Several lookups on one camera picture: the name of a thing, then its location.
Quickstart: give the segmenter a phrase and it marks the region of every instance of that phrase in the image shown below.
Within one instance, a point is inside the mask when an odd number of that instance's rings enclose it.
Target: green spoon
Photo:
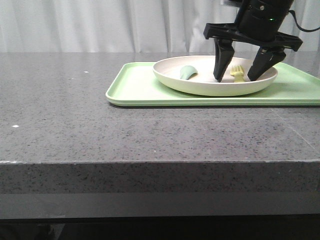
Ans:
[[[187,65],[183,66],[180,69],[180,79],[183,80],[188,80],[190,79],[193,75],[196,75],[198,73],[197,69],[195,67]]]

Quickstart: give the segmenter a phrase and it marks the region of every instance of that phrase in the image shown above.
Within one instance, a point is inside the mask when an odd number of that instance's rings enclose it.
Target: white plate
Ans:
[[[217,82],[213,72],[216,56],[179,56],[167,58],[153,65],[153,72],[157,79],[169,88],[196,95],[204,96],[239,96],[258,92],[268,87],[276,76],[277,70],[272,67],[256,81],[250,81],[247,73],[253,61],[234,57],[228,66],[221,82]],[[189,80],[180,79],[180,69],[183,66],[194,66],[198,74]],[[234,83],[230,75],[231,66],[242,65],[246,82]]]

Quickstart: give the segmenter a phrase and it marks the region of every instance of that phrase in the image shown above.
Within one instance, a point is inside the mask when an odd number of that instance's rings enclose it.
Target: white curtain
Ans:
[[[292,9],[302,27],[320,25],[320,0],[295,0]],[[206,23],[236,14],[220,0],[0,0],[0,52],[212,52]],[[280,30],[299,36],[303,51],[319,48],[320,31],[299,31],[290,15]]]

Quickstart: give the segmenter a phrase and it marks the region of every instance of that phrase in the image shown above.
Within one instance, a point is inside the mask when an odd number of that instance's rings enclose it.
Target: granite countertop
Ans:
[[[107,101],[124,64],[183,55],[1,53],[0,195],[319,193],[319,107]],[[285,62],[320,76],[320,52]]]

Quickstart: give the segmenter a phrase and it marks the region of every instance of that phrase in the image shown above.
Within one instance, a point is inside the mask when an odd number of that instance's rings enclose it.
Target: dark floor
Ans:
[[[58,221],[0,223],[0,240],[320,240],[320,214]]]

